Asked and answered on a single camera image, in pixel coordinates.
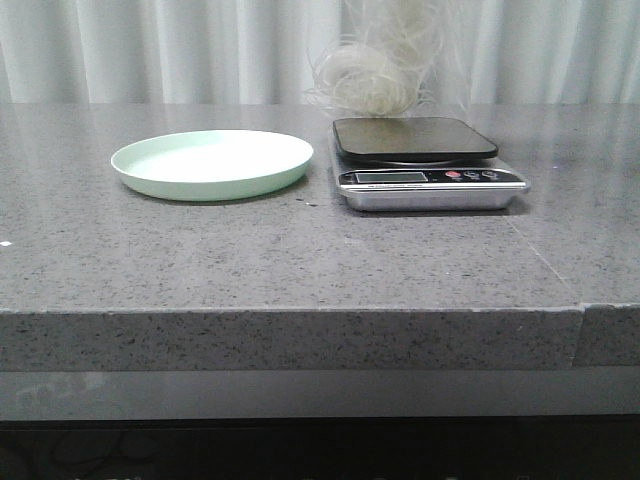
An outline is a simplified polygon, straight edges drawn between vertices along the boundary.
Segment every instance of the countertop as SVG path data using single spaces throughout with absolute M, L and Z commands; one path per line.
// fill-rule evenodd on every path
M 363 213 L 310 106 L 0 106 L 0 371 L 640 364 L 640 106 L 476 106 L 532 181 L 493 212 Z M 180 203 L 110 156 L 174 132 L 312 144 L 270 195 Z

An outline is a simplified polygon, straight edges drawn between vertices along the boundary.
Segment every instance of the plastic plate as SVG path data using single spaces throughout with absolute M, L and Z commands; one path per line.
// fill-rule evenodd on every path
M 302 177 L 313 148 L 300 138 L 255 130 L 206 130 L 149 138 L 121 148 L 111 165 L 125 185 L 152 197 L 220 201 L 273 192 Z

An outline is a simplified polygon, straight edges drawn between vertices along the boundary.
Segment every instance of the digital kitchen scale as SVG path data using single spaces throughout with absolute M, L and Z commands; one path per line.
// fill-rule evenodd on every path
M 530 188 L 459 120 L 346 118 L 333 134 L 338 191 L 357 210 L 495 210 Z

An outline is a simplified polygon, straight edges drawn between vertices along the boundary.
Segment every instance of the curtain fold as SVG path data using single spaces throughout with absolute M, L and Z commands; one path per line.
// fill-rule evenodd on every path
M 0 101 L 304 103 L 349 9 L 375 1 L 2 0 Z M 436 101 L 640 101 L 640 0 L 442 2 L 464 78 L 430 77 Z

